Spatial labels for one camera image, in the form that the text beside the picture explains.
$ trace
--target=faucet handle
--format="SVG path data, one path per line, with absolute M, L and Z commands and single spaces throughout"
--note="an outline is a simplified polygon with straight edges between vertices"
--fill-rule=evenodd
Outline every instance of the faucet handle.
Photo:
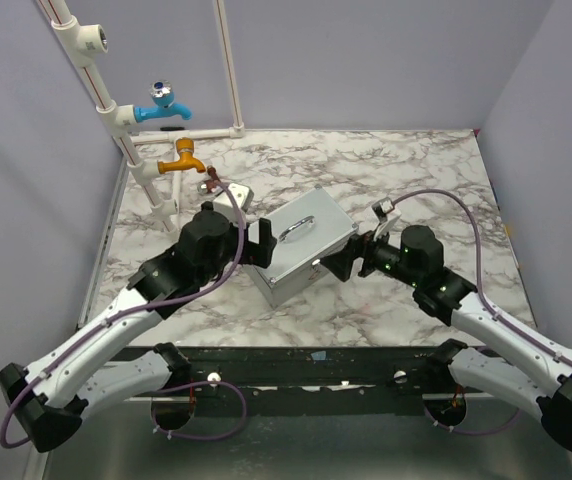
M 168 108 L 175 101 L 173 86 L 168 80 L 157 80 L 150 85 L 150 96 L 155 105 Z

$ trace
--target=blue faucet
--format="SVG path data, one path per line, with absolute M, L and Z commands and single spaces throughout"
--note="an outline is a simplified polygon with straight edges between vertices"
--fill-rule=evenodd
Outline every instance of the blue faucet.
M 158 80 L 150 86 L 150 96 L 156 107 L 135 107 L 135 120 L 141 123 L 153 118 L 166 118 L 174 115 L 181 115 L 184 120 L 189 120 L 193 116 L 190 109 L 175 102 L 175 94 L 170 82 Z

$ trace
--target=robotic arm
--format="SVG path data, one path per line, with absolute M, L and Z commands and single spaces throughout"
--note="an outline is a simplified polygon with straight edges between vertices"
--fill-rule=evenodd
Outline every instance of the robotic arm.
M 224 213 L 229 212 L 231 205 L 225 207 Z M 478 338 L 502 356 L 488 357 L 449 340 L 426 358 L 435 379 L 432 386 L 456 383 L 488 392 L 529 413 L 572 451 L 572 350 L 486 300 L 479 282 L 475 285 L 445 267 L 443 245 L 428 227 L 407 227 L 400 247 L 389 245 L 389 231 L 399 213 L 389 199 L 375 204 L 373 210 L 380 221 L 376 230 L 353 235 L 341 251 L 323 258 L 322 265 L 345 282 L 354 261 L 362 258 L 360 277 L 378 271 L 413 287 L 413 299 L 421 310 Z M 247 229 L 232 225 L 205 203 L 183 227 L 179 241 L 142 264 L 100 315 L 43 358 L 26 367 L 9 364 L 0 371 L 9 411 L 38 451 L 61 445 L 85 419 L 105 407 L 191 382 L 191 365 L 172 344 L 157 345 L 119 366 L 102 367 L 138 335 L 194 299 L 207 283 L 221 278 L 239 239 L 243 240 L 239 263 L 269 266 L 276 240 L 270 222 L 259 222 L 259 242 L 250 242 Z M 180 303 L 171 301 L 180 298 Z M 134 308 L 143 304 L 149 308 Z M 117 312 L 119 320 L 114 321 Z M 63 360 L 53 366 L 56 359 Z M 287 383 L 292 386 L 293 380 Z

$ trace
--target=marble tabletop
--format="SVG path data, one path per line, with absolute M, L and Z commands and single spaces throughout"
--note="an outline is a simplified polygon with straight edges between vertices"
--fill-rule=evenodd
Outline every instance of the marble tabletop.
M 217 168 L 225 180 L 250 186 L 253 221 L 320 184 L 360 224 L 376 225 L 371 204 L 420 188 L 459 195 L 480 225 L 487 295 L 533 326 L 518 269 L 470 130 L 425 132 L 249 131 L 241 139 L 196 141 L 195 156 Z M 173 145 L 138 147 L 143 158 L 169 161 Z M 167 198 L 180 191 L 180 222 L 186 223 L 205 197 L 194 170 L 155 181 Z M 173 188 L 173 182 L 180 182 Z M 400 205 L 408 224 L 429 225 L 444 243 L 448 266 L 474 279 L 474 240 L 454 202 L 422 196 Z M 105 308 L 144 260 L 162 252 L 171 239 L 150 215 L 142 190 L 129 180 L 116 222 L 94 314 Z M 190 303 L 141 335 L 133 345 L 174 342 L 191 346 L 428 346 L 447 338 L 479 344 L 421 312 L 412 290 L 373 274 L 341 283 L 327 275 L 273 310 L 241 269 L 218 291 Z

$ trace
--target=silver handle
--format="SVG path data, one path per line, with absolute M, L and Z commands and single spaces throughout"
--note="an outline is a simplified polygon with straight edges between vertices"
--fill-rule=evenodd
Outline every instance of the silver handle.
M 286 237 L 288 237 L 288 235 L 291 232 L 293 232 L 294 230 L 297 230 L 302 225 L 306 225 L 307 223 L 314 225 L 315 224 L 315 217 L 313 215 L 309 215 L 307 217 L 302 218 L 299 222 L 293 223 L 290 227 L 288 227 L 286 230 L 284 230 L 281 233 L 281 235 L 279 236 L 279 241 L 283 242 L 284 240 L 286 240 Z

